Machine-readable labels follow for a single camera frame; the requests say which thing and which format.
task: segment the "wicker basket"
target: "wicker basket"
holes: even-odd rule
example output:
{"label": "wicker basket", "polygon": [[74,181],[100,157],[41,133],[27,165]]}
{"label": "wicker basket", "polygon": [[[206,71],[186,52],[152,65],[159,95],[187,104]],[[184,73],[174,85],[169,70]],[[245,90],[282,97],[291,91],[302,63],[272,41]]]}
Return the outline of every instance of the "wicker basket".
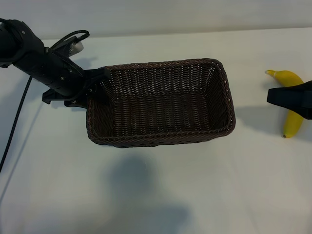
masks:
{"label": "wicker basket", "polygon": [[89,138],[120,148],[208,141],[235,127],[222,64],[190,59],[107,67],[110,105],[90,99]]}

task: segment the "white table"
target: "white table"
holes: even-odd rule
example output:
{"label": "white table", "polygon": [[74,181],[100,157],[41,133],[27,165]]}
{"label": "white table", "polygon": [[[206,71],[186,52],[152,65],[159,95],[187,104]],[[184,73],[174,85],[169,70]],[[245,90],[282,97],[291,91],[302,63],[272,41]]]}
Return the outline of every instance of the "white table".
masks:
{"label": "white table", "polygon": [[[312,29],[84,41],[84,69],[191,58],[220,60],[236,128],[210,142],[118,149],[88,139],[85,111],[46,105],[32,82],[0,175],[0,233],[307,234],[312,232],[312,121],[281,137],[286,111],[266,102],[267,69],[312,75]],[[55,40],[44,43],[52,45]],[[27,82],[0,70],[4,151]]]}

